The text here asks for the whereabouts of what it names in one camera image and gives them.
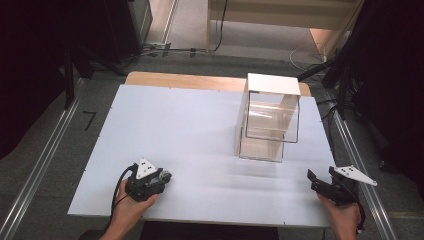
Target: clear acrylic box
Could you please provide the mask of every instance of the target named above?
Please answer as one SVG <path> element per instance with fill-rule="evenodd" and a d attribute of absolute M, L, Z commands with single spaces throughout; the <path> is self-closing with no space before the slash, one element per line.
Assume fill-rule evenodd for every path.
<path fill-rule="evenodd" d="M 240 158 L 281 162 L 284 142 L 298 140 L 296 78 L 249 73 L 236 127 Z"/>

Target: white table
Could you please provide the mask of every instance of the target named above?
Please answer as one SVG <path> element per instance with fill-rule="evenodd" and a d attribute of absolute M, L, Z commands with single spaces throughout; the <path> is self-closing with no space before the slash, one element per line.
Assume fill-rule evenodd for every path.
<path fill-rule="evenodd" d="M 301 97 L 299 142 L 282 163 L 234 155 L 240 92 L 122 85 L 68 214 L 109 216 L 121 173 L 144 156 L 173 177 L 145 220 L 328 227 L 307 170 L 334 161 L 314 98 Z"/>

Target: wooden panel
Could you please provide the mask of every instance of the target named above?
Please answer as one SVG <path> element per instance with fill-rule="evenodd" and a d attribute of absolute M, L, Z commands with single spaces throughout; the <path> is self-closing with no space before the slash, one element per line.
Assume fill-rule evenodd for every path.
<path fill-rule="evenodd" d="M 242 92 L 245 82 L 244 78 L 131 72 L 128 74 L 125 84 Z M 299 83 L 299 88 L 302 96 L 311 96 L 306 83 Z"/>
<path fill-rule="evenodd" d="M 312 38 L 321 56 L 327 56 L 327 59 L 332 57 L 343 35 L 353 29 L 363 3 L 364 0 L 356 1 L 356 4 L 352 5 L 348 14 L 341 19 L 339 28 L 336 30 L 311 28 Z"/>
<path fill-rule="evenodd" d="M 305 28 L 340 29 L 357 0 L 232 0 L 226 21 Z M 211 1 L 211 20 L 220 20 L 224 0 Z"/>

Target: metal bar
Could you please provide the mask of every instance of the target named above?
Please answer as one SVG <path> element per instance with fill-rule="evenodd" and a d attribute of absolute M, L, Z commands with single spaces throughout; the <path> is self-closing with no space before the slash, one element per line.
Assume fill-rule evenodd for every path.
<path fill-rule="evenodd" d="M 329 91 L 326 91 L 328 99 L 334 99 L 334 96 Z M 355 145 L 355 142 L 350 134 L 348 124 L 346 121 L 341 120 L 339 114 L 335 114 L 335 122 L 337 129 L 340 132 L 343 143 L 349 154 L 352 165 L 366 175 L 369 175 L 367 169 L 362 161 L 359 151 Z M 378 196 L 377 191 L 373 186 L 361 183 L 361 189 L 364 192 L 365 199 L 368 202 L 371 213 L 374 217 L 377 228 L 380 232 L 381 238 L 385 240 L 396 240 L 397 235 L 392 227 L 388 214 L 384 209 L 383 203 Z"/>
<path fill-rule="evenodd" d="M 208 12 L 206 17 L 206 52 L 210 52 L 210 37 L 211 37 L 211 0 L 208 0 Z"/>
<path fill-rule="evenodd" d="M 6 220 L 0 230 L 0 239 L 9 240 L 13 239 L 16 230 L 24 217 L 26 210 L 33 199 L 38 186 L 43 179 L 45 172 L 53 158 L 60 141 L 62 140 L 63 134 L 65 133 L 69 122 L 71 121 L 76 108 L 80 102 L 80 96 L 84 90 L 85 82 L 83 79 L 79 79 L 77 83 L 77 94 L 75 101 L 72 102 L 69 109 L 63 111 L 59 118 L 56 127 L 53 130 L 46 146 L 43 149 L 40 157 L 37 160 L 31 174 L 26 180 L 24 186 L 20 190 L 18 196 L 15 198 L 12 207 L 10 208 Z"/>
<path fill-rule="evenodd" d="M 175 11 L 177 9 L 178 0 L 172 1 L 171 12 L 169 13 L 168 20 L 166 21 L 165 32 L 163 34 L 162 43 L 166 44 L 168 41 L 169 31 L 171 29 L 172 20 L 174 20 Z"/>

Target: hand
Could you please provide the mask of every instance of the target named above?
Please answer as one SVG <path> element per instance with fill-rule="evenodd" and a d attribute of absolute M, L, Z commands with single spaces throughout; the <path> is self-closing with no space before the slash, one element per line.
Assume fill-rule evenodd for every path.
<path fill-rule="evenodd" d="M 356 239 L 356 227 L 360 220 L 358 204 L 335 206 L 328 198 L 317 193 L 319 200 L 331 218 L 331 227 L 338 240 Z"/>
<path fill-rule="evenodd" d="M 125 193 L 127 181 L 128 179 L 122 181 L 119 185 L 119 193 L 115 203 L 122 200 L 116 205 L 109 228 L 100 239 L 123 239 L 140 220 L 144 211 L 151 207 L 159 197 L 155 194 L 144 202 L 137 202 Z"/>

